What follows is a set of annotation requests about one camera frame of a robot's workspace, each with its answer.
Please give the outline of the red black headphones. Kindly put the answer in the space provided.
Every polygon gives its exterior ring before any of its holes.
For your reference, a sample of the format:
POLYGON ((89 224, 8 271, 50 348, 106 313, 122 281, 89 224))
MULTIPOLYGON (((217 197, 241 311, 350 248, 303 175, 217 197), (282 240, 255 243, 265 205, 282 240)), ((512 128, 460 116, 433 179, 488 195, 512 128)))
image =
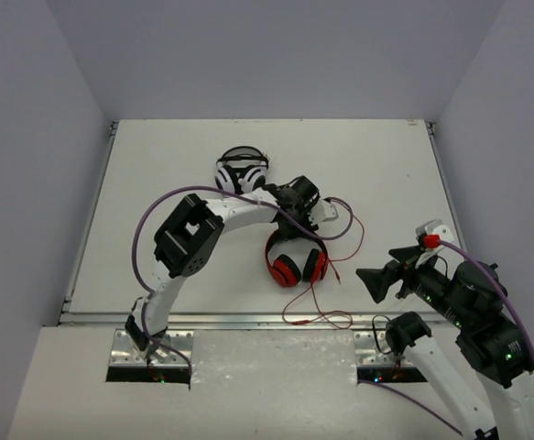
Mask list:
POLYGON ((329 267, 328 249, 322 240, 303 234, 285 236, 281 230, 274 231, 267 239, 264 249, 267 271, 271 278, 283 288, 292 288, 301 282, 314 284, 325 278, 329 267), (309 252, 300 267, 299 262, 292 256, 281 253, 275 258, 271 251, 278 245, 290 241, 303 240, 311 244, 309 252))

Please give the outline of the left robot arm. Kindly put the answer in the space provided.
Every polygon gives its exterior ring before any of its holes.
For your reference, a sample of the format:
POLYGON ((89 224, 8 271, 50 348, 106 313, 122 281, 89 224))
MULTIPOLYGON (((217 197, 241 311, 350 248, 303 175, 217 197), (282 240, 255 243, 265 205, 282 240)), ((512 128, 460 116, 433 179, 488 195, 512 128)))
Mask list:
POLYGON ((265 251, 284 241, 308 239, 315 244, 303 268, 286 255, 267 262, 267 271, 281 287, 324 278, 328 251, 315 234, 313 209, 319 189, 305 176, 285 185, 269 184, 247 194, 221 190, 217 199, 202 199, 194 188, 183 189, 178 203, 154 235, 153 255, 165 270, 158 286, 145 288, 125 322, 133 345, 147 355, 162 345, 169 315, 186 279, 209 262, 219 238, 228 232, 258 224, 277 224, 265 251))

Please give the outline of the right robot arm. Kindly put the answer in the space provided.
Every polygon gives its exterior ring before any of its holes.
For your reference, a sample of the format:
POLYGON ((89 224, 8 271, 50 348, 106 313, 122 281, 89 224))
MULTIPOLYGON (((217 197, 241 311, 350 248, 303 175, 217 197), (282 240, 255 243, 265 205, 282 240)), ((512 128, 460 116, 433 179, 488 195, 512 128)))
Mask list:
POLYGON ((382 269, 358 269, 375 303, 389 288, 417 295, 458 331, 455 344, 481 382, 483 403, 440 350, 416 312, 387 320, 387 353, 410 361, 431 385, 465 439, 534 439, 534 355, 517 322, 503 311, 507 292, 495 265, 466 259, 448 278, 426 246, 395 248, 382 269))

